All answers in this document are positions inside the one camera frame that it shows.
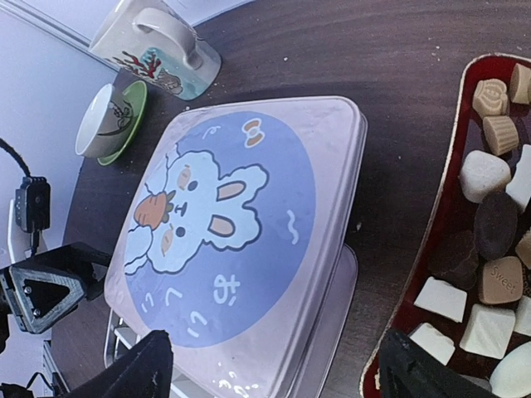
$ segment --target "mug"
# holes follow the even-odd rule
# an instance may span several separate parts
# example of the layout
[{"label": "mug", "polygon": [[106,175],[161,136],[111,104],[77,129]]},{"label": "mug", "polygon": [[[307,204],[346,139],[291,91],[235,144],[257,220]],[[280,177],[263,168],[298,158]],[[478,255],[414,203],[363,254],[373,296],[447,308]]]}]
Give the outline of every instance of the mug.
[{"label": "mug", "polygon": [[133,108],[109,83],[94,97],[83,116],[76,139],[76,154],[103,158],[125,144],[134,121]]},{"label": "mug", "polygon": [[121,0],[89,50],[183,100],[202,94],[222,64],[162,0]]}]

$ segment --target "mug handle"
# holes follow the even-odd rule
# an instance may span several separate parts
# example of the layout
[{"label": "mug handle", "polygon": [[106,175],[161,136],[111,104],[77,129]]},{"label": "mug handle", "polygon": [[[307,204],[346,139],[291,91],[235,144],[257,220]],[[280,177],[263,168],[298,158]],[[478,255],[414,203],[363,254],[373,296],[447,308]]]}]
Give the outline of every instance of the mug handle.
[{"label": "mug handle", "polygon": [[183,52],[186,66],[197,69],[202,65],[202,58],[196,51],[194,30],[181,21],[157,8],[145,8],[133,20],[133,25],[142,32],[156,31],[171,40]]}]

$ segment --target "white bunny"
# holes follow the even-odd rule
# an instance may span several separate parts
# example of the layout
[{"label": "white bunny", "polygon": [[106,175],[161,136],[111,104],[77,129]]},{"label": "white bunny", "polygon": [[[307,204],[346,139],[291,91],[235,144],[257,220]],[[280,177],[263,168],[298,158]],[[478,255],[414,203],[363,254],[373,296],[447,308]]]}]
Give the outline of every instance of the white bunny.
[{"label": "white bunny", "polygon": [[258,239],[261,225],[247,203],[266,185],[259,165],[220,178],[208,151],[177,151],[153,171],[128,233],[125,273],[150,260],[160,273],[177,273],[205,244],[241,250]]}]

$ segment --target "wooden table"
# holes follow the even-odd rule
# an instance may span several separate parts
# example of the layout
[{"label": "wooden table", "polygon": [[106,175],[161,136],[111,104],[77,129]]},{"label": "wooden table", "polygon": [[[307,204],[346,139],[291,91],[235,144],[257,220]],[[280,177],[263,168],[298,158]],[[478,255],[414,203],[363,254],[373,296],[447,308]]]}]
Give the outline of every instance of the wooden table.
[{"label": "wooden table", "polygon": [[[65,242],[112,252],[168,122],[186,106],[296,95],[344,95],[369,133],[347,242],[359,281],[322,397],[359,396],[358,381],[402,291],[444,165],[460,75],[486,52],[531,54],[529,0],[260,0],[197,31],[223,56],[211,89],[190,103],[149,89],[132,147],[110,167],[86,160]],[[131,75],[120,73],[125,87]],[[102,371],[109,308],[84,303],[53,330],[71,387]]]}]

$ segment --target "pink tin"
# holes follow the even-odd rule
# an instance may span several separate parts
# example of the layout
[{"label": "pink tin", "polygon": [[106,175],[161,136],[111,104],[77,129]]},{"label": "pink tin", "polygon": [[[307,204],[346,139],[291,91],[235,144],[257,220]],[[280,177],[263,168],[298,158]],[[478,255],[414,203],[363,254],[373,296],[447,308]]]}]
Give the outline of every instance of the pink tin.
[{"label": "pink tin", "polygon": [[218,398],[319,394],[352,297],[343,248],[367,132],[342,97],[195,109],[163,134],[105,282]]}]

